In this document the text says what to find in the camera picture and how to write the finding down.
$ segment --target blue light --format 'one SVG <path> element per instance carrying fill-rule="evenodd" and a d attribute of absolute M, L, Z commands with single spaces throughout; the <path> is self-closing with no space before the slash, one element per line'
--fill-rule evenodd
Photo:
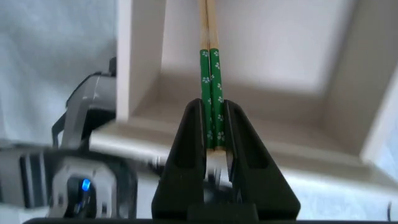
<path fill-rule="evenodd" d="M 87 191 L 90 188 L 90 184 L 91 184 L 90 180 L 84 179 L 81 185 L 81 189 Z"/>

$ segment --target flower pattern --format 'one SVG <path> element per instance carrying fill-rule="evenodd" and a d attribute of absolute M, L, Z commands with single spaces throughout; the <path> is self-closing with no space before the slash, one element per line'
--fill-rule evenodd
<path fill-rule="evenodd" d="M 207 132 L 207 138 L 208 139 L 213 139 L 213 133 L 211 131 Z"/>
<path fill-rule="evenodd" d="M 209 83 L 210 82 L 209 77 L 203 77 L 202 82 Z"/>
<path fill-rule="evenodd" d="M 218 138 L 219 140 L 225 141 L 224 131 L 219 132 L 217 138 Z"/>

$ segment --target white cabinet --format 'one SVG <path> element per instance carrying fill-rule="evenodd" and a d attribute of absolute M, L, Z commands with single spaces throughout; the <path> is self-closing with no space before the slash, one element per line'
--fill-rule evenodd
<path fill-rule="evenodd" d="M 398 1 L 217 0 L 224 98 L 286 175 L 393 192 L 373 166 L 398 114 Z M 119 0 L 117 123 L 91 145 L 164 161 L 200 98 L 196 0 Z"/>

